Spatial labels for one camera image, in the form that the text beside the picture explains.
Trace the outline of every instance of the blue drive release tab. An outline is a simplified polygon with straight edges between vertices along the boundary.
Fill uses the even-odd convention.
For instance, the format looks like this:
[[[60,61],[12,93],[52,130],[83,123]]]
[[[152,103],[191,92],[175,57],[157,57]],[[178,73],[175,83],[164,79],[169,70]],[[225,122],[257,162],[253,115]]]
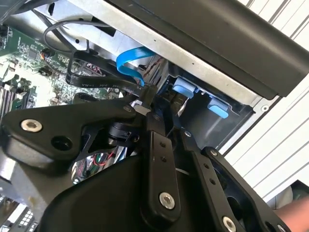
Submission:
[[[212,100],[209,102],[207,108],[213,111],[215,114],[220,116],[221,118],[228,117],[228,105],[223,103],[222,101],[210,96]]]

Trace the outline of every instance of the metal panel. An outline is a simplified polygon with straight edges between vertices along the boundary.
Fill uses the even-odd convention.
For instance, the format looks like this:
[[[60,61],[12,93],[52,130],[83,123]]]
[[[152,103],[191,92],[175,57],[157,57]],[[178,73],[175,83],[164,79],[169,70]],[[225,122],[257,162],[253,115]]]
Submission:
[[[70,2],[83,8],[96,18],[128,35],[140,44],[150,48],[157,54],[226,93],[235,100],[246,105],[251,105],[253,102],[256,102],[256,98],[260,98],[251,90],[139,21],[126,15],[106,1],[93,0],[92,4],[87,4],[87,0],[70,0]]]

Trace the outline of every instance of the green circuit board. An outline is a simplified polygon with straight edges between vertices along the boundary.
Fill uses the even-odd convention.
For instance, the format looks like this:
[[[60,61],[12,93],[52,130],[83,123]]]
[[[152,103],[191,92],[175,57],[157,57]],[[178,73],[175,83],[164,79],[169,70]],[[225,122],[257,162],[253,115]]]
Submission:
[[[36,107],[71,104],[73,96],[79,92],[87,93],[97,99],[110,98],[104,88],[76,88],[65,82],[65,75],[55,73],[42,75],[40,70],[46,68],[46,64],[41,59],[40,52],[46,46],[14,28],[0,27],[0,80],[5,82],[18,75],[28,81],[30,98],[34,97]],[[58,71],[66,73],[68,57],[55,53],[46,60]],[[83,72],[87,75],[88,68],[85,67]]]
[[[37,71],[45,64],[40,58],[40,52],[46,48],[40,42],[28,37],[27,35],[8,27],[7,36],[2,38],[3,45],[0,47],[0,57],[8,57],[18,60],[18,66],[25,70]],[[56,53],[49,59],[49,63],[66,70],[69,59],[62,54]]]

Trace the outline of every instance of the screw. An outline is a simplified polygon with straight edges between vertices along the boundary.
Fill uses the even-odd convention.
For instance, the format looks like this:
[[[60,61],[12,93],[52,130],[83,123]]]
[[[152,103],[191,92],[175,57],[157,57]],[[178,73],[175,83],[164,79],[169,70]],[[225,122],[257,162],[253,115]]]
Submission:
[[[185,131],[184,134],[185,134],[186,136],[188,136],[188,137],[191,137],[191,133],[188,132],[188,131]]]
[[[167,209],[173,209],[175,207],[174,198],[167,192],[162,192],[159,196],[161,205]]]
[[[211,154],[212,154],[213,156],[217,156],[217,155],[218,155],[218,153],[217,153],[216,151],[214,151],[214,150],[211,150]]]
[[[132,142],[136,143],[138,142],[138,140],[140,140],[140,137],[138,135],[134,136],[132,139]]]
[[[280,230],[281,232],[286,232],[286,230],[283,228],[282,225],[278,225],[278,228],[279,228],[279,230]]]
[[[261,108],[262,112],[266,112],[269,110],[269,106],[268,105],[263,105]]]
[[[155,120],[160,121],[160,117],[158,115],[154,115]]]
[[[229,217],[223,217],[222,221],[229,232],[236,232],[236,226]]]
[[[43,128],[42,124],[34,119],[26,119],[21,122],[20,126],[24,131],[32,133],[39,132]]]
[[[128,107],[128,106],[124,106],[124,110],[125,111],[128,111],[128,112],[131,112],[132,110],[130,109],[130,107]]]

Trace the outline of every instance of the black plastic part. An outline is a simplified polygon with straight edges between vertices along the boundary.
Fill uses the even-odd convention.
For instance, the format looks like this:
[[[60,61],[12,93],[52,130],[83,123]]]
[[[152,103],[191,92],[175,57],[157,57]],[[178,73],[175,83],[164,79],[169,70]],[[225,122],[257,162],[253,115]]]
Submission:
[[[144,127],[146,133],[141,140],[143,146],[141,213],[151,228],[165,230],[179,219],[181,205],[172,143],[164,136],[163,120],[156,118],[153,113],[147,114]],[[166,209],[160,203],[161,193],[168,193],[172,196],[175,201],[174,208]]]
[[[214,227],[210,231],[225,231],[226,228],[222,218],[229,217],[234,222],[237,231],[244,232],[245,230],[236,220],[232,209],[229,207],[229,203],[211,161],[209,158],[200,154],[200,149],[194,137],[188,137],[184,130],[175,131],[174,136],[178,138],[176,146],[177,158],[183,162],[187,162],[187,166],[181,167],[181,169],[195,177],[195,183],[201,193],[200,203],[206,207],[203,215],[213,221]]]
[[[38,70],[38,73],[41,74],[42,76],[49,77],[53,74],[53,71],[48,66],[45,66],[43,68],[40,68]]]
[[[212,222],[201,216],[202,206],[192,178],[176,173],[182,213],[164,231],[210,231]],[[142,178],[141,156],[112,165],[59,194],[47,207],[38,232],[153,232],[140,212]]]
[[[109,2],[267,99],[309,72],[309,52],[237,0]]]
[[[211,160],[211,165],[216,169],[217,175],[228,183],[225,195],[234,215],[238,217],[238,220],[242,220],[246,231],[268,231],[269,225],[274,228],[274,232],[281,231],[277,225],[283,226],[287,232],[290,231],[279,217],[274,217],[271,208],[216,149],[205,147],[201,154]]]
[[[0,25],[0,37],[6,37],[8,35],[9,28],[6,25]]]
[[[129,122],[135,115],[135,110],[122,100],[11,111],[2,119],[0,141],[7,156],[56,175],[66,171],[79,155],[85,126],[109,125],[115,120]],[[37,120],[42,130],[24,131],[20,123],[25,119]]]

